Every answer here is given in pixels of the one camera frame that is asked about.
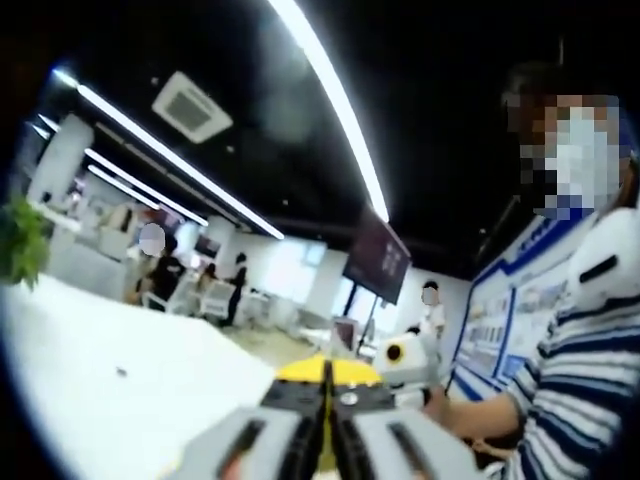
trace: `air conditioner vent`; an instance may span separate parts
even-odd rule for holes
[[[171,76],[151,108],[193,143],[233,125],[231,117],[182,72]]]

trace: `poster board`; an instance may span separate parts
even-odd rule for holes
[[[496,375],[499,380],[513,377],[544,338],[556,312],[570,306],[566,271],[563,261],[516,289],[509,335]]]
[[[511,309],[511,290],[472,302],[458,361],[469,370],[490,378],[500,360]]]

